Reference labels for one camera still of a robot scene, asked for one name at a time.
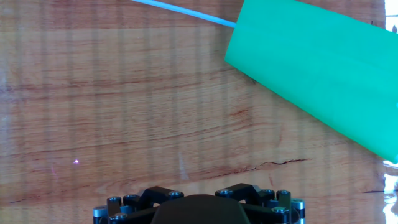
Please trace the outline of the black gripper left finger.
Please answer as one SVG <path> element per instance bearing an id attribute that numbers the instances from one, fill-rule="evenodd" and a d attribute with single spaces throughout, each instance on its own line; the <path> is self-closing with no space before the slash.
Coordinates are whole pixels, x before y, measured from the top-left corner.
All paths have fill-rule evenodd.
<path id="1" fill-rule="evenodd" d="M 183 197 L 179 190 L 159 186 L 145 189 L 141 194 L 112 196 L 106 205 L 93 209 L 93 224 L 105 223 L 150 223 L 156 211 L 155 204 Z"/>

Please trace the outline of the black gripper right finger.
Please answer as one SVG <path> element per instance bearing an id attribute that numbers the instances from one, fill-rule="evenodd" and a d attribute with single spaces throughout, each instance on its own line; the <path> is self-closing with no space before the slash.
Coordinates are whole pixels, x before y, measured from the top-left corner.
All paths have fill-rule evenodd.
<path id="1" fill-rule="evenodd" d="M 238 203 L 249 223 L 305 223 L 305 201 L 293 198 L 288 190 L 274 191 L 240 183 L 219 189 L 215 195 Z"/>

